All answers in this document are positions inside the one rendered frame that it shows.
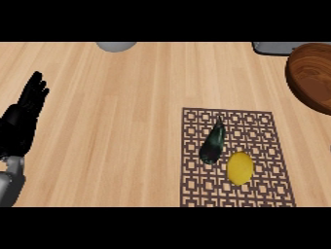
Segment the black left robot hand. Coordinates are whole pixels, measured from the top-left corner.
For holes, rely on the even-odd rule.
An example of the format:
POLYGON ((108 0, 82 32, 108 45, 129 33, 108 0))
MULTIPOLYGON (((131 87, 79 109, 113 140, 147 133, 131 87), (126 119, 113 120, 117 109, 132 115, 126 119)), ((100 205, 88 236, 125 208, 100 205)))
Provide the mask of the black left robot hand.
POLYGON ((0 117, 0 160, 10 156, 23 157, 30 150, 38 118, 49 93, 42 73, 32 74, 20 100, 0 117))

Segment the brown patterned placemat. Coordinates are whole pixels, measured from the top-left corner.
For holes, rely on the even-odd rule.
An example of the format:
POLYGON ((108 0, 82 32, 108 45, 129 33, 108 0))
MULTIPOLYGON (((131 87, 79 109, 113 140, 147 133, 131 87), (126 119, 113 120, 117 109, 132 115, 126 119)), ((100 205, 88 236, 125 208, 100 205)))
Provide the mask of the brown patterned placemat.
POLYGON ((182 111, 181 205, 184 207, 294 207, 296 197, 274 114, 263 111, 187 108, 182 111), (206 164, 198 151, 215 124, 226 128, 219 161, 206 164), (228 179, 228 159, 246 152, 250 180, 228 179))

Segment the yellow lemon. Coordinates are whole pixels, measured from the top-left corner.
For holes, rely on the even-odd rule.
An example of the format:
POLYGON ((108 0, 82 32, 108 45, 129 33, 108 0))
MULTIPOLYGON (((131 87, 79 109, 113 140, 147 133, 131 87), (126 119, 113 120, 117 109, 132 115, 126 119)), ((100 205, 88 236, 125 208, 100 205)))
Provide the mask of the yellow lemon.
POLYGON ((231 155, 228 161, 228 178, 231 182, 241 186, 252 178, 253 160, 246 152, 237 152, 231 155))

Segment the brown wooden bowl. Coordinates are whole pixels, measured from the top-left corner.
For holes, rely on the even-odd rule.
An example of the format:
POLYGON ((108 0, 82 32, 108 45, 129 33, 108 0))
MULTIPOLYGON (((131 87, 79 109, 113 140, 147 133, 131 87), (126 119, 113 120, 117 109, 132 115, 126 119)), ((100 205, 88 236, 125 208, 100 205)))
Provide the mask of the brown wooden bowl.
POLYGON ((300 45, 287 60, 286 77, 299 101, 331 116, 331 45, 300 45))

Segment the dark green eggplant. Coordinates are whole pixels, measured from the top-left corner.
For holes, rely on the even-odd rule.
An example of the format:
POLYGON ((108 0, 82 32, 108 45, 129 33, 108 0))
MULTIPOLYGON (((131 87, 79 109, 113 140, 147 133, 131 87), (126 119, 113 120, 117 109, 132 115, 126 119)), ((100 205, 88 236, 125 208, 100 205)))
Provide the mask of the dark green eggplant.
POLYGON ((224 146, 225 146, 226 128, 224 125, 222 117, 218 117, 216 125, 207 135, 201 145, 198 156, 206 164, 213 164, 219 161, 224 146))

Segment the grey round object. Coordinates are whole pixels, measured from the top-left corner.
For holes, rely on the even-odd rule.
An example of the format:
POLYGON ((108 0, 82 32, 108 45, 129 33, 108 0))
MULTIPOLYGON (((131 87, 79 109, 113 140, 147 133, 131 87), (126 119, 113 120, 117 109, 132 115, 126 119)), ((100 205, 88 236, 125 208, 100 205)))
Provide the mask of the grey round object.
POLYGON ((135 46, 136 42, 98 42, 98 47, 110 52, 110 53, 119 53, 126 51, 135 46))

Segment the grey flat appliance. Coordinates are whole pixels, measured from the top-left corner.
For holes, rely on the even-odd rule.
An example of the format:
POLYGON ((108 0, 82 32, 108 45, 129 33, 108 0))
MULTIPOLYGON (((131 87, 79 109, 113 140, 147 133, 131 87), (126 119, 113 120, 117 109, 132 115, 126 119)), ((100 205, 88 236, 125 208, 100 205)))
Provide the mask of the grey flat appliance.
POLYGON ((290 56, 294 53, 330 52, 331 42, 253 42, 253 50, 259 54, 290 56))

